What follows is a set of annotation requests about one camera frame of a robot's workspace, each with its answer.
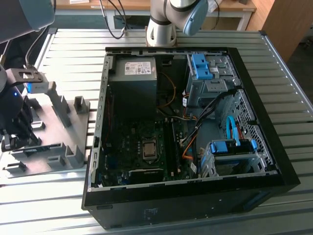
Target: white table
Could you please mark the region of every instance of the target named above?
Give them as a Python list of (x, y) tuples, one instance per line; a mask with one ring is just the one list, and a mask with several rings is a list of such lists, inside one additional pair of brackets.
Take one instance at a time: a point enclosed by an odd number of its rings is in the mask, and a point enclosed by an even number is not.
[[(78, 94), (90, 100), (89, 148), (105, 48), (130, 45), (145, 46), (143, 30), (131, 30), (129, 37), (116, 40), (107, 30), (59, 29), (48, 34), (37, 60), (36, 67), (49, 81), (56, 81), (58, 93), (66, 100)], [(178, 46), (238, 49), (301, 185), (248, 213), (104, 230), (81, 210), (86, 167), (0, 179), (0, 184), (6, 184), (0, 188), (0, 234), (312, 234), (313, 107), (268, 37), (258, 32), (202, 31), (189, 38), (179, 32)]]

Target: open computer case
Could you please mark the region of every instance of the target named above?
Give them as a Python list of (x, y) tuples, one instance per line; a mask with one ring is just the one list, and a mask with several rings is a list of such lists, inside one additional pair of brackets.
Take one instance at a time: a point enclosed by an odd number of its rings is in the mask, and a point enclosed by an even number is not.
[(82, 208), (105, 228), (247, 212), (300, 182), (235, 48), (106, 48)]

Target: motherboard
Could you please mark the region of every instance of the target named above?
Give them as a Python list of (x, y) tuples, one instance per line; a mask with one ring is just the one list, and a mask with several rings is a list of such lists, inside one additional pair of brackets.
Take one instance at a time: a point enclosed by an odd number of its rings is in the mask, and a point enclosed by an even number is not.
[(103, 186), (188, 179), (188, 162), (181, 160), (180, 120), (119, 120), (106, 149), (101, 171)]

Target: power supply label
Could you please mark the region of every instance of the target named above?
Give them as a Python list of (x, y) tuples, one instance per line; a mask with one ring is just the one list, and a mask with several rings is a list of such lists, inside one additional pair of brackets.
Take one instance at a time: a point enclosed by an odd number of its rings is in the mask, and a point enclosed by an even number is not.
[(125, 64), (125, 75), (151, 74), (150, 62), (127, 62)]

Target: orange wire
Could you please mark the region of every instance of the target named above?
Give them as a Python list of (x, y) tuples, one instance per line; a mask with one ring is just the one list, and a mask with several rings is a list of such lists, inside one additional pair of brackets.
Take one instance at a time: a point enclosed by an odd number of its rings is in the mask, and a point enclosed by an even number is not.
[(239, 137), (240, 137), (241, 139), (244, 139), (244, 135), (243, 135), (243, 133), (242, 133), (242, 131), (241, 131), (239, 125), (236, 124), (236, 126), (237, 126), (237, 129), (238, 129)]
[(189, 149), (189, 147), (191, 146), (192, 142), (195, 140), (195, 138), (197, 137), (198, 134), (196, 134), (190, 141), (190, 143), (188, 144), (187, 148), (185, 149), (184, 153), (182, 154), (182, 158), (185, 158), (185, 154), (187, 152), (187, 150)]
[[(189, 118), (188, 116), (186, 116), (186, 108), (187, 108), (187, 107), (184, 108), (183, 117), (184, 117), (184, 118)], [(197, 120), (197, 117), (196, 117), (196, 116), (192, 116), (192, 119), (193, 119), (193, 120)]]
[(172, 84), (173, 89), (174, 89), (174, 94), (173, 94), (173, 98), (171, 99), (171, 101), (168, 102), (168, 103), (166, 103), (166, 104), (162, 104), (162, 105), (159, 105), (159, 106), (158, 106), (158, 108), (164, 108), (164, 107), (170, 105), (170, 104), (174, 101), (174, 99), (175, 99), (175, 97), (176, 97), (176, 87), (175, 87), (175, 84), (173, 83), (172, 79), (171, 79), (168, 75), (166, 75), (166, 74), (163, 73), (163, 72), (158, 72), (158, 73), (163, 74), (163, 75), (169, 80), (169, 82)]

